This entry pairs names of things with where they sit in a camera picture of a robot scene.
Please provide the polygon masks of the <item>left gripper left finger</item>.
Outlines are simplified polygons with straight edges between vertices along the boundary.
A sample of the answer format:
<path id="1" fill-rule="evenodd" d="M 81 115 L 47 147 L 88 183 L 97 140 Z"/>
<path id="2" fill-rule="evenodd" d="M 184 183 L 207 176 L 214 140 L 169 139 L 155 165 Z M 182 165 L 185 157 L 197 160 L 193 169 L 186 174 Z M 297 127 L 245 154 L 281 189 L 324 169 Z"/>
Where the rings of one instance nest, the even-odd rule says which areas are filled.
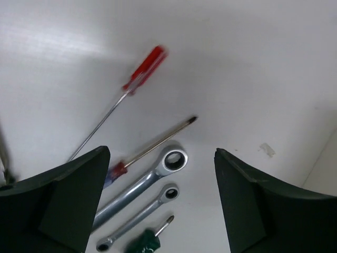
<path id="1" fill-rule="evenodd" d="M 1 187 L 1 252 L 85 252 L 110 151 Z"/>

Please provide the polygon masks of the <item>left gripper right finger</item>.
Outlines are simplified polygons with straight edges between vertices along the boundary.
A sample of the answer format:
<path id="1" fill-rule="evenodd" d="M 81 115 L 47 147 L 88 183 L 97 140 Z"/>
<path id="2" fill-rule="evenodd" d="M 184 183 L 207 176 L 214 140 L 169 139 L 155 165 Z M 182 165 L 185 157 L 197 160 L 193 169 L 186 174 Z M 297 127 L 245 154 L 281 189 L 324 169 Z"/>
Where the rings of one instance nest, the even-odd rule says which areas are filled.
<path id="1" fill-rule="evenodd" d="M 305 190 L 224 149 L 215 174 L 231 252 L 336 252 L 336 197 Z"/>

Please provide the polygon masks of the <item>red handled long screwdriver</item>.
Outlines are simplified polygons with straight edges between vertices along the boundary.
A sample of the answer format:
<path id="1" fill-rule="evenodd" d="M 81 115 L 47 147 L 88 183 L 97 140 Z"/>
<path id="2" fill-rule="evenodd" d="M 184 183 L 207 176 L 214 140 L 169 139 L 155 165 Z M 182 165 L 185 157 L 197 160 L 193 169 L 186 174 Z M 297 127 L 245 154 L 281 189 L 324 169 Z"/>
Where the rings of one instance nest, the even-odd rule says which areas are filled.
<path id="1" fill-rule="evenodd" d="M 82 141 L 79 147 L 70 155 L 66 162 L 72 161 L 76 155 L 82 150 L 89 139 L 97 132 L 108 117 L 115 111 L 120 103 L 128 96 L 135 94 L 136 89 L 142 86 L 146 80 L 153 74 L 159 65 L 168 56 L 168 50 L 163 45 L 155 46 L 148 56 L 143 60 L 139 67 L 130 76 L 129 81 L 122 86 L 122 95 L 113 104 L 109 111 L 103 116 L 97 126 L 89 133 L 89 135 Z"/>

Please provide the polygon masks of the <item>blue red handled screwdriver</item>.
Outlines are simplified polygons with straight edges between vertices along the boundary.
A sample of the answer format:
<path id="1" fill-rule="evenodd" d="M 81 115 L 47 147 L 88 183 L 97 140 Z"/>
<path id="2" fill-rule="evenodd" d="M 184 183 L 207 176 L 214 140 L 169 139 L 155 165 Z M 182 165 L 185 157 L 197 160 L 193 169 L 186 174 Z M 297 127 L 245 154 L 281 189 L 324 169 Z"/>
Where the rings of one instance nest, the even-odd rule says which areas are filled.
<path id="1" fill-rule="evenodd" d="M 151 140 L 147 144 L 143 145 L 142 148 L 138 150 L 138 153 L 127 159 L 121 159 L 119 162 L 109 167 L 107 175 L 103 184 L 103 188 L 107 188 L 112 185 L 119 177 L 128 172 L 128 167 L 134 164 L 139 159 L 143 158 L 148 153 L 152 152 L 154 149 L 159 147 L 161 144 L 175 136 L 177 133 L 181 132 L 183 129 L 187 128 L 193 122 L 195 122 L 199 117 L 197 115 L 192 115 L 182 122 L 176 124 L 170 129 L 161 133 L 158 137 Z"/>

